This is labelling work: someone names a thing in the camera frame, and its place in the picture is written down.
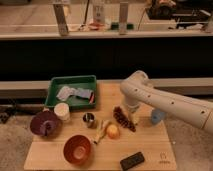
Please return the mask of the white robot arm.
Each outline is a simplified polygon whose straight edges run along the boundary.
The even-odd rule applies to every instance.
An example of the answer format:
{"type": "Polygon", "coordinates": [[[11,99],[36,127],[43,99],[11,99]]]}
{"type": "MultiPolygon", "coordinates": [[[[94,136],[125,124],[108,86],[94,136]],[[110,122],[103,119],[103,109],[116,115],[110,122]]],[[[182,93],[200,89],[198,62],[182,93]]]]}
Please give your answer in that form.
{"type": "Polygon", "coordinates": [[[145,103],[213,134],[213,102],[195,99],[149,86],[148,75],[138,70],[120,84],[124,104],[136,110],[145,103]]]}

